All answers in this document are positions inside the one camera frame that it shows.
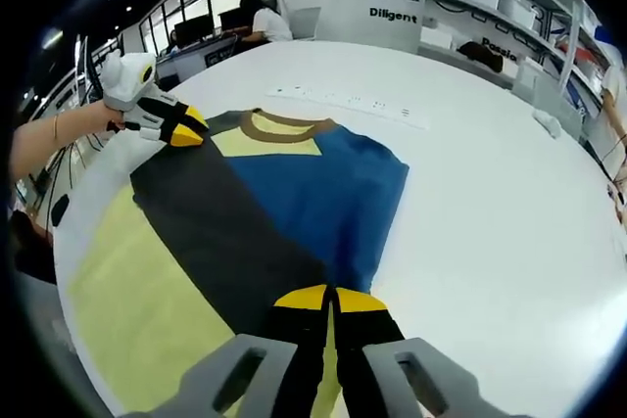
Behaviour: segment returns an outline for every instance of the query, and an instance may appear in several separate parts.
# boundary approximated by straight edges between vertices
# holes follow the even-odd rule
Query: white table surface
[[[294,86],[389,100],[430,126],[267,95]],[[292,42],[232,58],[172,93],[204,116],[262,107],[331,117],[407,163],[372,293],[407,338],[472,372],[482,396],[503,411],[563,416],[608,365],[627,322],[627,264],[603,175],[569,136],[552,139],[505,90],[406,53]],[[116,136],[74,188],[54,234],[72,339],[114,413],[124,410],[76,334],[66,289],[107,205],[161,147],[130,131]]]

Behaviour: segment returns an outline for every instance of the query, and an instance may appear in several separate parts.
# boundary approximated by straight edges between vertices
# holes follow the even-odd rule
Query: white power strip
[[[429,123],[424,116],[419,116],[409,107],[398,106],[381,100],[373,100],[359,95],[346,95],[330,91],[323,91],[310,87],[279,87],[266,93],[270,97],[291,98],[329,105],[331,107],[355,110],[368,115],[380,116],[417,129],[429,129]]]

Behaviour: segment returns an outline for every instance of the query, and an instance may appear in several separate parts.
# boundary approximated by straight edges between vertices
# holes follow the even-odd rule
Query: white t-shirt
[[[271,9],[261,9],[253,18],[253,32],[262,32],[268,41],[291,41],[292,31],[283,18]]]
[[[620,67],[612,66],[607,70],[603,78],[603,89],[607,90],[614,97],[616,110],[623,127],[627,131],[627,85]],[[597,117],[588,136],[590,144],[599,159],[602,160],[605,170],[612,178],[616,177],[620,166],[622,166],[625,160],[625,146],[622,144],[616,145],[622,137],[617,135],[614,128],[611,127],[606,112],[601,112],[599,117]]]

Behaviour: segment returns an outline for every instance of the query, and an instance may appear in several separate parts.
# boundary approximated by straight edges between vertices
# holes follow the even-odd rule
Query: bracelet
[[[55,120],[53,122],[53,129],[54,129],[54,135],[55,135],[55,141],[57,140],[57,120],[59,119],[59,115],[55,115]]]

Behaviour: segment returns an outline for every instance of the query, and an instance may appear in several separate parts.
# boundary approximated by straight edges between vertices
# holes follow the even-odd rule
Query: human hand
[[[118,110],[112,110],[105,105],[103,100],[99,100],[90,106],[94,107],[94,113],[96,114],[99,122],[99,126],[102,130],[107,130],[107,126],[112,122],[118,129],[125,129],[124,115]]]

